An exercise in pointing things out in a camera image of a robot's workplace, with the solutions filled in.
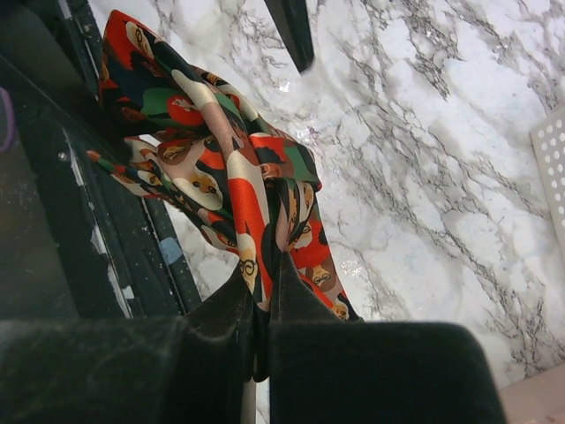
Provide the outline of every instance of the printed fabric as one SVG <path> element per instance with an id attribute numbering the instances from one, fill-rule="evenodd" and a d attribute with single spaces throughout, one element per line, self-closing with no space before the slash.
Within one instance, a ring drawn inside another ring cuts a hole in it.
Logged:
<path id="1" fill-rule="evenodd" d="M 261 311 L 269 311 L 286 251 L 324 305 L 345 321 L 359 319 L 335 272 L 308 148 L 120 11 L 110 14 L 103 37 L 99 100 L 132 156 L 126 165 L 94 151 L 90 157 L 132 193 L 183 211 L 212 246 L 238 255 Z"/>

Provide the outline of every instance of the silk scarf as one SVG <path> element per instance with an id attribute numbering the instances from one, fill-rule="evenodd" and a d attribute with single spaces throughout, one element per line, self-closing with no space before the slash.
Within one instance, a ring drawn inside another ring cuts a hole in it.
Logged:
<path id="1" fill-rule="evenodd" d="M 324 305 L 345 321 L 359 319 L 335 272 L 308 148 L 268 124 L 232 85 L 186 63 L 120 11 L 110 14 L 103 36 L 99 101 L 132 155 L 127 164 L 89 156 L 132 193 L 167 201 L 209 244 L 238 255 L 261 311 L 269 311 L 287 251 Z"/>

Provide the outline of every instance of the gray marble veining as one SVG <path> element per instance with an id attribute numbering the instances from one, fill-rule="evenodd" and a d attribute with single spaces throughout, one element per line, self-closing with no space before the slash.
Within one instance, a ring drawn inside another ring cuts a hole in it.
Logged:
<path id="1" fill-rule="evenodd" d="M 302 77 L 260 0 L 91 5 L 101 27 L 111 9 L 152 27 L 313 149 L 366 319 L 462 324 L 501 387 L 565 360 L 565 273 L 528 136 L 563 102 L 563 0 L 310 1 Z M 171 214 L 207 296 L 235 258 Z"/>

